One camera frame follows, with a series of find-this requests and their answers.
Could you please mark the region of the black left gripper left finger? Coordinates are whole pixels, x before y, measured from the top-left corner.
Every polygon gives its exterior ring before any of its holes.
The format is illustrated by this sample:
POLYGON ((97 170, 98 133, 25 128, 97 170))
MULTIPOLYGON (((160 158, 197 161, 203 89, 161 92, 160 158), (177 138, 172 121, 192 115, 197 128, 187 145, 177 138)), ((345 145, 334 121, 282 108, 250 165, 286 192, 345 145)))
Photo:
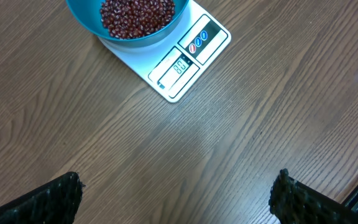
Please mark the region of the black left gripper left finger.
POLYGON ((76 172, 66 174, 0 207, 0 224, 72 224, 83 196, 76 172))

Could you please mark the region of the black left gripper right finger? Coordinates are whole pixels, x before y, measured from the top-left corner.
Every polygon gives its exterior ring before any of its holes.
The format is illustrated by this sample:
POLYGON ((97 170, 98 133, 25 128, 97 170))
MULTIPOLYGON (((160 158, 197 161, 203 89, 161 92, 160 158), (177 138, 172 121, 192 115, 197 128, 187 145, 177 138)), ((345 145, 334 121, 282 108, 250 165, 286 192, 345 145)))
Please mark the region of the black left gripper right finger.
POLYGON ((358 213, 280 170, 270 189, 270 213, 281 224, 358 224, 358 213))

